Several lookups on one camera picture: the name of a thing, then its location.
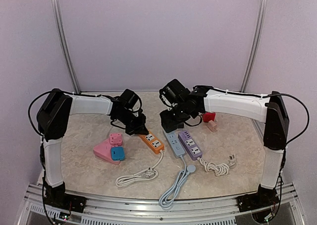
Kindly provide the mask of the pink triangular power strip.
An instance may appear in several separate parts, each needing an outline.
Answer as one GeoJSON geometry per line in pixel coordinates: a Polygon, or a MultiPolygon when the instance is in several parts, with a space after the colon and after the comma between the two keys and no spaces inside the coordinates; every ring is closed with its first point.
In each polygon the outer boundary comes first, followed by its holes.
{"type": "Polygon", "coordinates": [[[111,157],[111,148],[121,146],[122,140],[112,140],[110,138],[101,142],[93,148],[93,152],[96,157],[103,159],[106,162],[112,163],[114,165],[119,165],[120,161],[114,161],[111,157]]]}

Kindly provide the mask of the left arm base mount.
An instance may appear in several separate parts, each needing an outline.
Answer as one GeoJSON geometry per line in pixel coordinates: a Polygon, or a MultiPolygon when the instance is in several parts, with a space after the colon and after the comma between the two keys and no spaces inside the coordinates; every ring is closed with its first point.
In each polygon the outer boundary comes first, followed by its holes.
{"type": "Polygon", "coordinates": [[[44,204],[69,212],[83,213],[87,198],[65,192],[65,183],[52,187],[44,182],[44,204]]]}

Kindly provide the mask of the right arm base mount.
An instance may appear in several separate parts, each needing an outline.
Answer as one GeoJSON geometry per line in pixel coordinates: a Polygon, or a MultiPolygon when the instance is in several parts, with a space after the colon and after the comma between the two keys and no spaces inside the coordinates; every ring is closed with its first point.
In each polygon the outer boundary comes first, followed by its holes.
{"type": "Polygon", "coordinates": [[[266,189],[261,185],[258,186],[257,192],[238,196],[236,200],[241,213],[272,206],[280,202],[275,188],[266,189]]]}

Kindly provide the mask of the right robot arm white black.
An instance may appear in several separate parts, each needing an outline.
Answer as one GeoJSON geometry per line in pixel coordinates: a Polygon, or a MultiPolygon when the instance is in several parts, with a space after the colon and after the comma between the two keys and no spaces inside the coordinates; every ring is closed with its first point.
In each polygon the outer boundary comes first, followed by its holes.
{"type": "Polygon", "coordinates": [[[173,79],[159,90],[159,96],[168,107],[160,113],[161,125],[167,133],[183,127],[187,120],[200,113],[231,114],[264,123],[262,189],[255,193],[253,202],[264,207],[272,200],[271,190],[276,187],[281,170],[289,125],[286,107],[278,92],[248,94],[204,85],[195,86],[190,91],[173,79]]]}

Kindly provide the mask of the purple power strip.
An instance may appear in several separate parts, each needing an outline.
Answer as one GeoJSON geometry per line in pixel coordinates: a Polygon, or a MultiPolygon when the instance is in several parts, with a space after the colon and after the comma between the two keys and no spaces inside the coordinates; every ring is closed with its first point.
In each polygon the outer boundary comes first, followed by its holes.
{"type": "Polygon", "coordinates": [[[178,133],[178,139],[193,161],[202,158],[202,150],[187,130],[180,131],[178,133]]]}

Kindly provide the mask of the red cube adapter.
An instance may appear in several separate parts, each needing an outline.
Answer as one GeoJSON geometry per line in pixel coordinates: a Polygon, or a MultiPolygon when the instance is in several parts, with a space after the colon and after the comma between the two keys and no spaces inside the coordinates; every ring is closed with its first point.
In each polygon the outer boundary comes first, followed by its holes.
{"type": "Polygon", "coordinates": [[[202,114],[203,122],[208,123],[209,121],[215,120],[216,113],[214,112],[206,112],[202,114]]]}

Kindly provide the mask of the light blue power strip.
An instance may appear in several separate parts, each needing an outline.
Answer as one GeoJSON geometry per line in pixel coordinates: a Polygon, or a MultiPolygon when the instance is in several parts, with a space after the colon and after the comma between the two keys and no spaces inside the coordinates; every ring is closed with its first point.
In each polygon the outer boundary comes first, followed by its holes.
{"type": "Polygon", "coordinates": [[[171,149],[173,151],[174,156],[176,158],[180,158],[180,157],[184,156],[186,154],[186,152],[184,150],[184,147],[180,143],[176,133],[174,131],[170,132],[170,133],[167,133],[164,130],[162,130],[162,131],[163,131],[163,134],[164,134],[166,140],[168,141],[169,146],[171,147],[171,149]]]}

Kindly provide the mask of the pink square plug adapter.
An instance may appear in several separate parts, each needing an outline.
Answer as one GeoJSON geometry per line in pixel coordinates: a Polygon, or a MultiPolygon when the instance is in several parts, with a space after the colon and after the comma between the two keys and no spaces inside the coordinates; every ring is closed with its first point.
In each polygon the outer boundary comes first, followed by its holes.
{"type": "Polygon", "coordinates": [[[112,146],[122,146],[123,140],[122,140],[122,134],[121,133],[112,133],[109,135],[109,143],[112,146]]]}

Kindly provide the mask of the blue square plug adapter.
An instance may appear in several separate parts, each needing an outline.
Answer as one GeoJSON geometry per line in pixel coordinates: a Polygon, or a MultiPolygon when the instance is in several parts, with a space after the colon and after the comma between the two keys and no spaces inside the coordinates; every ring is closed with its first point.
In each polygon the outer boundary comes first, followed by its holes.
{"type": "Polygon", "coordinates": [[[110,153],[113,161],[122,161],[125,159],[125,152],[122,146],[112,147],[110,153]]]}

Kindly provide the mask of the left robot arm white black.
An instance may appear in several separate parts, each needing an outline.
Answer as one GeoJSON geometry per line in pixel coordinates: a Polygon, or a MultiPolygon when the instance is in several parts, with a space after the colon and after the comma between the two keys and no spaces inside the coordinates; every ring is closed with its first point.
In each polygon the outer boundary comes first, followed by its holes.
{"type": "Polygon", "coordinates": [[[119,121],[128,135],[147,135],[146,116],[142,109],[134,110],[140,97],[126,89],[120,96],[82,95],[53,89],[40,107],[36,119],[43,139],[46,183],[63,185],[61,143],[67,131],[69,117],[75,114],[108,115],[111,122],[119,121]]]}

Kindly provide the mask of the small pink charger plug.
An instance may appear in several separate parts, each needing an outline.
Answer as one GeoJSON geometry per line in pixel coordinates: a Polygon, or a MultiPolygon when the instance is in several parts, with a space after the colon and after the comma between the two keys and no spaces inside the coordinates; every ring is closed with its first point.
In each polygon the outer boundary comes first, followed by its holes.
{"type": "Polygon", "coordinates": [[[209,130],[211,132],[216,132],[217,131],[217,123],[214,122],[213,120],[210,120],[208,123],[207,123],[207,127],[209,128],[209,130]]]}

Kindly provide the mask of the orange power strip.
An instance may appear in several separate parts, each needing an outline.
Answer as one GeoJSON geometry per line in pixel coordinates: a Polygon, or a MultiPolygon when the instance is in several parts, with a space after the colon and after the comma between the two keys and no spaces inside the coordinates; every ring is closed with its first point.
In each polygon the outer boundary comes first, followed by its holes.
{"type": "Polygon", "coordinates": [[[138,136],[155,154],[164,151],[164,144],[150,131],[147,135],[139,134],[138,136]]]}

